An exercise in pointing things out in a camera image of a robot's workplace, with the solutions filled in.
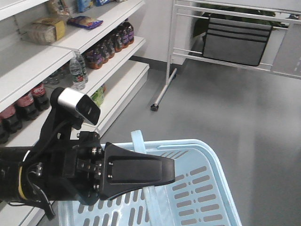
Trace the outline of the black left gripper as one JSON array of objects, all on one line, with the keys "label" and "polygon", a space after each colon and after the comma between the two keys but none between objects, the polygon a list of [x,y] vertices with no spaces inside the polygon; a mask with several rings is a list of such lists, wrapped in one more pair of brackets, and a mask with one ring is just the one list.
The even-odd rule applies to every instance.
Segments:
[{"label": "black left gripper", "polygon": [[93,205],[148,186],[175,181],[175,161],[105,144],[97,132],[82,131],[78,139],[58,140],[27,167],[25,177],[50,201]]}]

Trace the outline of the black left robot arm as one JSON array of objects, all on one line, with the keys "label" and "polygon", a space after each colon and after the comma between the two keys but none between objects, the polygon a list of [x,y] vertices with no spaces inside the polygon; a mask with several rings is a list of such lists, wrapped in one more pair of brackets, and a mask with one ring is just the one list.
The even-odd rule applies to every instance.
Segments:
[{"label": "black left robot arm", "polygon": [[83,205],[112,200],[147,186],[175,181],[173,159],[134,152],[110,142],[100,145],[96,132],[78,139],[54,139],[34,159],[32,147],[0,150],[0,198],[41,205],[45,201],[79,201]]}]

